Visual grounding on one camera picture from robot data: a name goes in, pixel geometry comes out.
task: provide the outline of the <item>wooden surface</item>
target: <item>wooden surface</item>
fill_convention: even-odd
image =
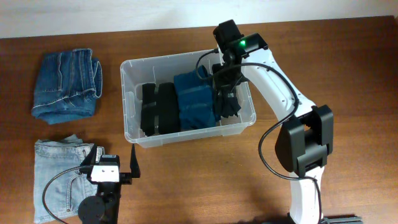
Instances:
[[[63,35],[0,40],[0,223],[32,223],[34,143],[76,133],[121,156],[129,170],[131,145],[123,133],[120,64],[127,59],[211,49],[214,27]],[[284,72],[317,105],[335,114],[334,151],[322,178],[323,212],[356,214],[366,223],[398,222],[398,27],[393,17],[239,26],[260,33]],[[104,86],[92,118],[49,126],[30,115],[45,52],[91,47]],[[288,181],[273,176],[257,155],[275,116],[250,84],[257,121],[237,136],[143,149],[142,177],[124,186],[120,223],[232,223],[285,215]],[[274,152],[264,155],[283,172]],[[67,221],[78,223],[78,219]]]

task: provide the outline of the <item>black folded cloth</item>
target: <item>black folded cloth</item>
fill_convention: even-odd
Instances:
[[[238,111],[241,109],[238,98],[236,97],[236,88],[217,90],[215,99],[215,113],[228,118],[229,116],[238,116]]]
[[[211,69],[214,74],[222,68],[221,64],[214,64]],[[238,78],[238,80],[234,78],[226,80],[226,77],[224,77],[224,80],[215,80],[215,82],[219,82],[216,83],[216,94],[214,99],[215,114],[224,118],[234,115],[238,116],[238,111],[241,109],[241,106],[236,96],[236,85],[246,80],[247,79],[243,77]]]
[[[173,83],[142,86],[141,129],[146,136],[180,131],[178,101]]]

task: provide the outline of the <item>navy blue garment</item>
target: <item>navy blue garment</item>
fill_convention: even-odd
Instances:
[[[32,115],[57,124],[94,115],[102,69],[91,49],[46,54],[34,90]]]
[[[210,76],[204,66],[199,67],[198,72],[203,78]],[[201,129],[216,126],[212,84],[212,80],[199,79],[195,70],[174,76],[182,129]]]

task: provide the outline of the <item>plastic storage box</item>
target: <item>plastic storage box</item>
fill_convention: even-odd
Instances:
[[[158,85],[173,82],[175,75],[191,72],[195,69],[197,60],[207,51],[127,60],[121,64],[124,135],[127,141],[138,143],[142,147],[161,146],[171,142],[240,134],[247,126],[256,122],[256,112],[254,111],[249,85],[245,82],[236,87],[239,105],[242,107],[238,117],[222,118],[213,128],[150,137],[144,134],[140,128],[142,85],[145,83]],[[220,56],[218,54],[210,54],[201,60],[201,64],[209,72],[211,72],[211,66],[219,62]]]

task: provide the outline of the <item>denim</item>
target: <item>denim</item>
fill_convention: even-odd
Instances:
[[[83,143],[75,135],[59,142],[38,140],[35,143],[35,180],[34,207],[35,223],[54,220],[44,209],[42,194],[51,178],[72,167],[77,167],[90,153],[93,144]],[[98,147],[97,160],[104,154],[104,148]],[[91,184],[85,174],[78,170],[68,172],[53,181],[45,194],[45,202],[54,215],[67,218],[77,215],[80,202],[95,195],[97,185]]]
[[[57,124],[94,115],[101,97],[101,64],[91,49],[46,54],[34,90],[32,115]]]
[[[198,68],[199,76],[210,75],[204,66]],[[220,117],[213,109],[213,81],[201,80],[196,71],[174,76],[175,92],[178,97],[180,124],[182,129],[201,129],[216,126]]]

